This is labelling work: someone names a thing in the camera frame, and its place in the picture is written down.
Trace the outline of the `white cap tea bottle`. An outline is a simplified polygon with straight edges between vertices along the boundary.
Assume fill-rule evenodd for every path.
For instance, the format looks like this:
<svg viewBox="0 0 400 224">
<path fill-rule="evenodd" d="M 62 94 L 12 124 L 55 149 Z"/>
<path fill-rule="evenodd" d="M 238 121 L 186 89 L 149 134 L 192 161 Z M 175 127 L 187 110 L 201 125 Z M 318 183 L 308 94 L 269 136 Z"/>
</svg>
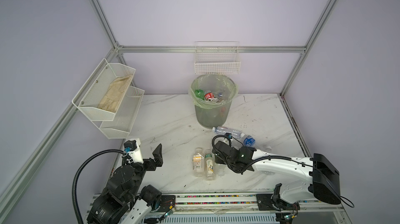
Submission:
<svg viewBox="0 0 400 224">
<path fill-rule="evenodd" d="M 202 148 L 196 148 L 192 158 L 193 173 L 196 177 L 203 177 L 205 172 L 204 152 Z"/>
</svg>

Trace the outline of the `red white label bottle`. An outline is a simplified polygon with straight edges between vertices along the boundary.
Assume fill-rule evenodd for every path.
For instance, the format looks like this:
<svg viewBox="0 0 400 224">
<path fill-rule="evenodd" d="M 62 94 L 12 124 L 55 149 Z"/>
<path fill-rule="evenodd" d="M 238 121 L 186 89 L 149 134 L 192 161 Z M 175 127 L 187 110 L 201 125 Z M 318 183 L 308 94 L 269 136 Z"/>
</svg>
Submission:
<svg viewBox="0 0 400 224">
<path fill-rule="evenodd" d="M 211 92 L 211 91 L 205 91 L 204 100 L 207 101 L 207 102 L 213 102 L 213 103 L 218 103 L 219 102 L 219 99 L 216 98 L 214 96 L 213 92 Z"/>
</svg>

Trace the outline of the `green soda bottle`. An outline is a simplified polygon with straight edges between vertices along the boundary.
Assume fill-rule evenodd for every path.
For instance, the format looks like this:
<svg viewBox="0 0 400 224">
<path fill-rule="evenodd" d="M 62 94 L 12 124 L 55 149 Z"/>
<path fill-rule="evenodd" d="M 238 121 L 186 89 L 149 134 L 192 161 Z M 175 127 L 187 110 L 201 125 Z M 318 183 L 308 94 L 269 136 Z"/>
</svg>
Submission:
<svg viewBox="0 0 400 224">
<path fill-rule="evenodd" d="M 199 98 L 199 99 L 201 99 L 201 100 L 204 100 L 204 91 L 203 90 L 201 90 L 201 89 L 198 89 L 198 90 L 195 90 L 194 91 L 194 94 L 195 94 L 195 96 L 197 97 L 197 98 Z"/>
</svg>

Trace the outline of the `lime green label bottle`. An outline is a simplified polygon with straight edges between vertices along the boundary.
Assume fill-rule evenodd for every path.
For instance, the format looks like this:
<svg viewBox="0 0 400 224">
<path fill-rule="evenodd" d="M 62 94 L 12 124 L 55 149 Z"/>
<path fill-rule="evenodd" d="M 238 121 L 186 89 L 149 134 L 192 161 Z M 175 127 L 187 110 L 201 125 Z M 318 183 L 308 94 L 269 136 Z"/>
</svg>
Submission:
<svg viewBox="0 0 400 224">
<path fill-rule="evenodd" d="M 217 165 L 217 175 L 222 177 L 225 175 L 225 168 L 226 165 L 225 164 L 216 164 Z"/>
</svg>

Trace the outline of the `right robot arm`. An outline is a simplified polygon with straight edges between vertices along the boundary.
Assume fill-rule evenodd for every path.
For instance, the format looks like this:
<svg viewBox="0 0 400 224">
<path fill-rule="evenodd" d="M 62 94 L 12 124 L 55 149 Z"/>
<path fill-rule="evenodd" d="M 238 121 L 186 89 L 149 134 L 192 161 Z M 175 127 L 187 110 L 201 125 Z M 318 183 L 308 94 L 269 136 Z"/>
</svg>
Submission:
<svg viewBox="0 0 400 224">
<path fill-rule="evenodd" d="M 340 173 L 322 154 L 312 157 L 288 157 L 243 146 L 236 149 L 224 142 L 213 144 L 216 161 L 236 174 L 246 171 L 269 171 L 288 176 L 292 182 L 278 183 L 271 197 L 271 207 L 277 211 L 289 204 L 309 199 L 341 204 Z"/>
</svg>

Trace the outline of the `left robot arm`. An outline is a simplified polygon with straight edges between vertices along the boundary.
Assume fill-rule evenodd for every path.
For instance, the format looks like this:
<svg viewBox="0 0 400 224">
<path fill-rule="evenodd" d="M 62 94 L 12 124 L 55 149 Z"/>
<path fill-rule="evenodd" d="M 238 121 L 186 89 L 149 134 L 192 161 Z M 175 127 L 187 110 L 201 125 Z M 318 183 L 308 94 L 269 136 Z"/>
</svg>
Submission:
<svg viewBox="0 0 400 224">
<path fill-rule="evenodd" d="M 152 210 L 160 207 L 161 192 L 152 185 L 141 183 L 146 172 L 155 171 L 163 165 L 162 145 L 153 151 L 153 158 L 143 159 L 140 145 L 136 140 L 127 141 L 122 154 L 121 166 L 115 169 L 111 178 L 94 201 L 87 217 L 89 224 L 138 224 Z"/>
</svg>

